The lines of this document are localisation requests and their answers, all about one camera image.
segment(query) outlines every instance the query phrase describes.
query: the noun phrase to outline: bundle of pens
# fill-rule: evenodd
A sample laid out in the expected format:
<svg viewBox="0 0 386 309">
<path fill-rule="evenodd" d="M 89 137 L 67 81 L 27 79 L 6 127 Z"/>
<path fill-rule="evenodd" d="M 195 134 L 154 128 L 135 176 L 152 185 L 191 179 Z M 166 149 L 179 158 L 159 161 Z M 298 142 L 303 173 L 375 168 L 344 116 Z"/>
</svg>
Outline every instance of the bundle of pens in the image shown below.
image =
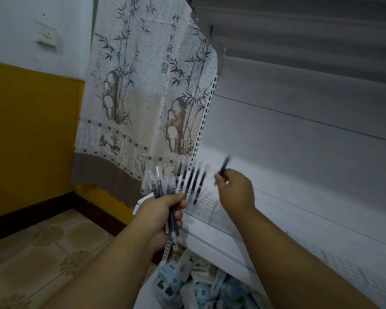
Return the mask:
<svg viewBox="0 0 386 309">
<path fill-rule="evenodd" d="M 227 157 L 224 161 L 220 171 L 221 175 L 223 175 L 223 171 L 225 170 L 229 160 L 230 158 Z M 185 155 L 180 156 L 178 165 L 179 167 L 177 169 L 176 177 L 163 177 L 163 171 L 160 166 L 155 166 L 153 171 L 148 170 L 147 183 L 149 188 L 152 190 L 154 198 L 183 192 L 189 206 L 195 206 L 198 201 L 200 201 L 203 182 L 205 181 L 206 175 L 209 173 L 210 165 L 206 164 L 204 169 L 202 169 L 203 161 L 197 161 L 195 158 Z M 179 230 L 176 226 L 174 206 L 169 209 L 169 218 L 165 225 L 165 232 L 167 239 L 172 243 L 173 250 L 177 251 L 179 249 L 177 245 Z"/>
</svg>

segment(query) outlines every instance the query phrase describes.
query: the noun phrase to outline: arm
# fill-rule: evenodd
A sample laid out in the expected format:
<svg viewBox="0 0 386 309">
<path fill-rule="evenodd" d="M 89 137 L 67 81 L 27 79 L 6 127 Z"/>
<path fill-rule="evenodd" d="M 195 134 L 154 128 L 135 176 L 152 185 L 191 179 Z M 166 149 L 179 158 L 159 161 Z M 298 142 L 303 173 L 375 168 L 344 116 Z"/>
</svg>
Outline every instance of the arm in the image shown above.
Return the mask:
<svg viewBox="0 0 386 309">
<path fill-rule="evenodd" d="M 226 171 L 225 178 L 214 177 L 220 202 L 239 230 L 276 309 L 377 308 L 256 209 L 252 182 L 247 177 L 232 169 Z"/>
<path fill-rule="evenodd" d="M 133 221 L 42 309 L 133 308 L 153 254 L 167 243 L 169 207 L 185 208 L 183 198 L 179 193 L 145 200 Z M 176 211 L 175 218 L 181 227 L 182 213 Z"/>
</svg>

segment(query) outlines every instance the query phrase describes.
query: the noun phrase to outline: right hand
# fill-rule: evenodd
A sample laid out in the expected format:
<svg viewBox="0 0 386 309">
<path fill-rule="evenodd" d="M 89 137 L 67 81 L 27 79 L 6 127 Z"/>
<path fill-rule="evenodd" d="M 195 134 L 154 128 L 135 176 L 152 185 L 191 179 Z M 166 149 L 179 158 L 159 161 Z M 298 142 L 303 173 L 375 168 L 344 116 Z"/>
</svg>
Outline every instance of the right hand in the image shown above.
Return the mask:
<svg viewBox="0 0 386 309">
<path fill-rule="evenodd" d="M 219 190 L 220 203 L 232 220 L 256 210 L 252 182 L 243 173 L 226 169 L 224 177 L 217 173 L 214 179 Z"/>
</svg>

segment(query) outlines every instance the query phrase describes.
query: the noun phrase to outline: curtain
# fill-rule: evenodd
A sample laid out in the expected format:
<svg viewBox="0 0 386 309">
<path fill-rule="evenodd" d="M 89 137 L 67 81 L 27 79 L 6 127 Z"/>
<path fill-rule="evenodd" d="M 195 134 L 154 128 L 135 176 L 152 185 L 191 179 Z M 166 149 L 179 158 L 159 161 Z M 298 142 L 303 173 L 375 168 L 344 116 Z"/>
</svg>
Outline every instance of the curtain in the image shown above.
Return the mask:
<svg viewBox="0 0 386 309">
<path fill-rule="evenodd" d="M 71 172 L 126 206 L 154 165 L 191 155 L 215 87 L 217 57 L 185 0 L 99 0 Z"/>
</svg>

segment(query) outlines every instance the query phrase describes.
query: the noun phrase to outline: left hand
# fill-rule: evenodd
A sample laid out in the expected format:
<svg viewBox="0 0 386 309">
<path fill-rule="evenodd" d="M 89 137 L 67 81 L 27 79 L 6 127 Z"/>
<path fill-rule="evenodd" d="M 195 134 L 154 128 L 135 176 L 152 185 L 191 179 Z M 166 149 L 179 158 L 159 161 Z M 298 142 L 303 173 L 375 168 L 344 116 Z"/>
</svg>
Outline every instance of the left hand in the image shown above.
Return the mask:
<svg viewBox="0 0 386 309">
<path fill-rule="evenodd" d="M 169 217 L 169 208 L 173 205 L 176 207 L 176 225 L 180 229 L 183 226 L 181 220 L 183 213 L 180 209 L 187 207 L 187 201 L 184 199 L 183 193 L 165 195 L 160 198 L 148 198 L 140 205 L 134 216 L 134 223 L 139 224 L 152 237 L 151 244 L 155 251 L 166 246 L 167 238 L 164 226 Z"/>
</svg>

